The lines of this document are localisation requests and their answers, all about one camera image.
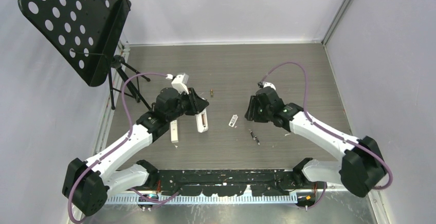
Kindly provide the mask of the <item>white battery cover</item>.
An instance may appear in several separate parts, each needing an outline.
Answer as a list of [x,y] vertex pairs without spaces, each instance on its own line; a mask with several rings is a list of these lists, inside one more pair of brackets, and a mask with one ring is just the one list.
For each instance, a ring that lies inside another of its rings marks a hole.
[[231,117],[231,119],[230,119],[228,125],[229,125],[230,127],[234,127],[235,124],[236,124],[236,122],[237,122],[237,120],[238,120],[238,115],[232,115],[232,117]]

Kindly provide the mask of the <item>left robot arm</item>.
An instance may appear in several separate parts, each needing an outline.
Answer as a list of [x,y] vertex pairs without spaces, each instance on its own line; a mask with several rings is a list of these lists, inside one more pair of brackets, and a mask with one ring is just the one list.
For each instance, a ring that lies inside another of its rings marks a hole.
[[195,116],[198,132],[205,132],[208,106],[209,102],[193,88],[182,92],[172,87],[162,89],[153,108],[132,123],[125,135],[102,152],[86,160],[75,158],[69,163],[62,187],[68,205],[89,217],[96,214],[108,198],[122,191],[136,186],[154,189],[158,173],[149,162],[140,160],[121,171],[119,167],[158,140],[170,130],[170,123],[183,115]]

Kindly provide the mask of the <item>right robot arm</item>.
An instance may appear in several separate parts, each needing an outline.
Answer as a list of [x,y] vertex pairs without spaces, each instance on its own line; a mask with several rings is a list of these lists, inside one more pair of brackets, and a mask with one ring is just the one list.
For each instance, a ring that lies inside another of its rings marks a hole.
[[245,118],[258,123],[271,122],[308,139],[335,158],[335,161],[305,158],[294,166],[294,183],[300,188],[307,188],[313,182],[335,183],[357,197],[365,197],[371,190],[383,190],[392,183],[392,172],[373,138],[359,139],[341,133],[303,107],[285,104],[270,86],[250,97]]

